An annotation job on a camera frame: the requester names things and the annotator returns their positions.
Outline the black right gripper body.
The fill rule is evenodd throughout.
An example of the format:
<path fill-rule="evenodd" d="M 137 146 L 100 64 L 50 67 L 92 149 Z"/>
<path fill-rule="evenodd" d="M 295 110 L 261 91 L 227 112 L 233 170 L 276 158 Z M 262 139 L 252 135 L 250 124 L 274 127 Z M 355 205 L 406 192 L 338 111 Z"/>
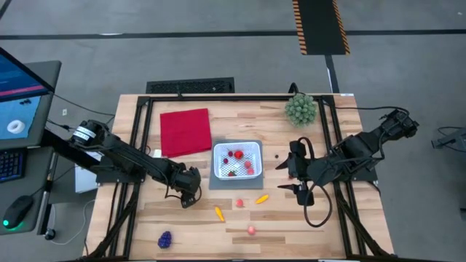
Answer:
<path fill-rule="evenodd" d="M 300 181 L 310 181 L 312 176 L 307 168 L 311 165 L 312 160 L 292 154 L 290 157 L 290 177 Z"/>

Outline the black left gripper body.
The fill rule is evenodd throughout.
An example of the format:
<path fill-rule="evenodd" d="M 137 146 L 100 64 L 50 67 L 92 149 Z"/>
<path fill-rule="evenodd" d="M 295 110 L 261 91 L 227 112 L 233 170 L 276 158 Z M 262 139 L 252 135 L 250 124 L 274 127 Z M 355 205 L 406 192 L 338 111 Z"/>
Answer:
<path fill-rule="evenodd" d="M 201 197 L 201 176 L 196 167 L 190 167 L 175 176 L 173 188 L 181 193 L 181 206 L 188 208 L 196 204 Z"/>

